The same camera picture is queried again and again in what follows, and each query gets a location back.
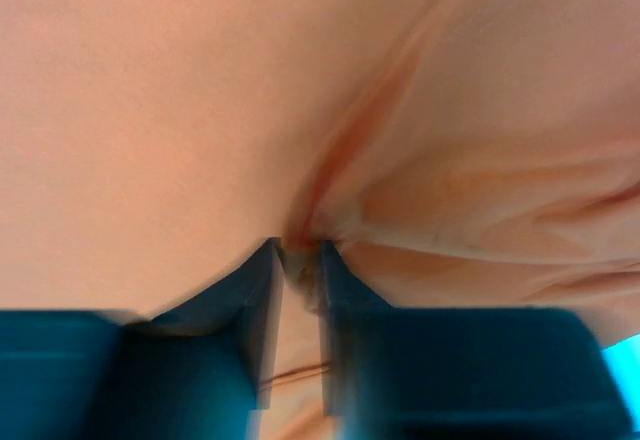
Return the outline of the orange t shirt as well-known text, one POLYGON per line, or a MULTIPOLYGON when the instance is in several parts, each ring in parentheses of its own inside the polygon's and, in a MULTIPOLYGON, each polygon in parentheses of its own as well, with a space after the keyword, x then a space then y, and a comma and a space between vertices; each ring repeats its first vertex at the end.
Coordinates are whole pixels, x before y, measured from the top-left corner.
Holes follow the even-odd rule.
POLYGON ((639 0, 1 0, 1 299, 185 293, 311 208, 405 304, 639 330, 639 0))

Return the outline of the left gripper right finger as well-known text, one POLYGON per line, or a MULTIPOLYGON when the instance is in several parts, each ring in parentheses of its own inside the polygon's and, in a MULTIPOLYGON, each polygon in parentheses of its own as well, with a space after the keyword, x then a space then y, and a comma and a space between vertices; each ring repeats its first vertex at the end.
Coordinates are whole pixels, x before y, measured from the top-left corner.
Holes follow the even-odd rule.
POLYGON ((631 439, 600 346, 557 308, 408 308, 321 250, 324 410, 348 439, 631 439))

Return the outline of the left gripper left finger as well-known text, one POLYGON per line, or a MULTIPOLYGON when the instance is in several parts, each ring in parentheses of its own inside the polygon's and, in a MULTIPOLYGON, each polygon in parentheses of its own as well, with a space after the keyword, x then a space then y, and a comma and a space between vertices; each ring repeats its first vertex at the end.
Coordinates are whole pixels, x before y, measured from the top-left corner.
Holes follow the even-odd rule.
POLYGON ((3 311, 2 437, 250 438, 269 404, 274 246, 151 319, 3 311))

